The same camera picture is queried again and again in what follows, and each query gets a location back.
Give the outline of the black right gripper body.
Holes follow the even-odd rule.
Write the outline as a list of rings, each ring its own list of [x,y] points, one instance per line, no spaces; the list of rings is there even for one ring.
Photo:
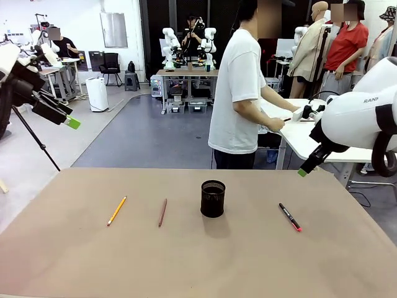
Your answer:
[[[323,163],[333,152],[343,153],[349,149],[348,146],[331,141],[323,132],[321,121],[316,123],[310,133],[310,137],[319,144],[310,157],[314,157],[319,163]]]

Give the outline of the person's right hand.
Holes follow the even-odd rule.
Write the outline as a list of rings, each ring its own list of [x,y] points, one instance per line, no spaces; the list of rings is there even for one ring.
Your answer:
[[[279,132],[285,126],[285,121],[280,118],[270,118],[270,122],[268,124],[268,128],[272,132]]]

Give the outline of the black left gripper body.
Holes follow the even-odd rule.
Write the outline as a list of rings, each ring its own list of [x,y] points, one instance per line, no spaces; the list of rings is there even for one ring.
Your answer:
[[[38,72],[16,63],[12,68],[11,75],[13,106],[20,107],[23,104],[30,104],[32,107],[45,106],[40,95],[37,95],[45,84]]]

